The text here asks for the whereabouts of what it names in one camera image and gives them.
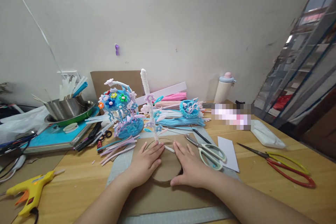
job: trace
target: teal notebook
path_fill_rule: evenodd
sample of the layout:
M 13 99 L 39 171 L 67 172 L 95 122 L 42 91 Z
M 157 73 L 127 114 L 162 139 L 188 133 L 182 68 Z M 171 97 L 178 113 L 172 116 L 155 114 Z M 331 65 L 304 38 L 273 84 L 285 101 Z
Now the teal notebook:
M 98 107 L 94 107 L 93 109 L 91 117 L 94 117 L 99 113 Z M 65 126 L 52 124 L 40 135 L 30 141 L 29 147 L 25 150 L 25 153 L 29 154 L 71 149 L 73 145 L 81 140 L 82 136 L 91 126 L 92 124 L 86 124 L 85 121 L 81 121 L 78 123 L 78 128 L 75 131 L 65 133 L 63 131 Z

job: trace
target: white plastic bag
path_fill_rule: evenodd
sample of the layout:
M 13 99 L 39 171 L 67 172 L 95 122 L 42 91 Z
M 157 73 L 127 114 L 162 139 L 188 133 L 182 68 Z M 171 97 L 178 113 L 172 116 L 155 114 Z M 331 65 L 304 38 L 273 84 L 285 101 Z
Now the white plastic bag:
M 23 114 L 17 114 L 0 120 L 0 144 L 15 140 L 18 134 L 26 133 L 29 130 L 42 132 L 48 124 L 44 122 L 49 114 L 45 106 L 35 108 Z

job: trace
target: yellow glue gun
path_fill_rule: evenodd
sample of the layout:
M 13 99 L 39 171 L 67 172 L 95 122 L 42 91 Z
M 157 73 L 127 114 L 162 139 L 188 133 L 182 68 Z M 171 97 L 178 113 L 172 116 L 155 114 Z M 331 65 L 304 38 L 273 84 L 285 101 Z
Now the yellow glue gun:
M 15 205 L 27 200 L 24 208 L 19 212 L 19 216 L 28 217 L 30 211 L 39 205 L 43 186 L 50 182 L 56 175 L 64 172 L 50 171 L 45 175 L 39 175 L 34 178 L 21 182 L 6 191 L 6 195 L 16 195 L 20 192 L 24 192 L 23 196 L 15 203 Z

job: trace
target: red-handled scissors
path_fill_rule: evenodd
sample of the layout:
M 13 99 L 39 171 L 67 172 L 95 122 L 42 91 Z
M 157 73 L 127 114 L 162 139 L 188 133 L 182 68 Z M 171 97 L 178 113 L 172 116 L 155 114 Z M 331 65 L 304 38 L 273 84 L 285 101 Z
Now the red-handled scissors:
M 285 156 L 285 155 L 282 155 L 280 153 L 274 153 L 274 152 L 266 152 L 266 153 L 263 153 L 263 152 L 260 152 L 260 151 L 257 151 L 257 150 L 254 150 L 250 147 L 247 147 L 245 145 L 242 145 L 240 143 L 237 143 L 239 144 L 240 146 L 244 147 L 245 149 L 248 149 L 249 151 L 252 151 L 253 153 L 265 158 L 267 160 L 267 163 L 273 167 L 273 169 L 275 169 L 277 172 L 279 172 L 282 176 L 284 176 L 286 179 L 294 182 L 295 184 L 299 185 L 299 186 L 302 186 L 302 187 L 306 187 L 306 188 L 316 188 L 316 184 L 314 182 L 314 180 L 309 177 L 309 172 L 308 170 L 303 166 L 301 165 L 299 162 Z M 294 167 L 286 164 L 285 162 L 281 161 L 280 159 L 276 158 L 275 156 L 281 156 L 291 162 L 293 162 L 294 164 L 298 165 L 302 171 L 299 171 L 297 169 L 295 169 Z M 289 177 L 286 173 L 282 172 L 280 169 L 277 168 L 277 166 L 281 167 L 281 168 L 284 168 L 288 171 L 291 171 L 291 172 L 294 172 L 296 174 L 299 174 L 300 176 L 304 177 L 306 180 L 308 180 L 308 183 L 303 183 L 303 182 L 300 182 L 298 180 L 295 180 L 293 179 L 292 177 Z

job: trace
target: electrical outlet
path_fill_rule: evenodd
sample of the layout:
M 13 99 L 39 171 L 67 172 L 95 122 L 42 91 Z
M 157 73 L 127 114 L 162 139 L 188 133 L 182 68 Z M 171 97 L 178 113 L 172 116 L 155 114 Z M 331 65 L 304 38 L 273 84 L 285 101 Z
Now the electrical outlet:
M 70 79 L 71 77 L 75 77 L 77 76 L 77 80 L 76 82 L 79 82 L 79 80 L 81 79 L 81 76 L 79 75 L 79 73 L 77 71 L 58 71 L 57 73 L 61 74 L 65 79 L 70 76 Z

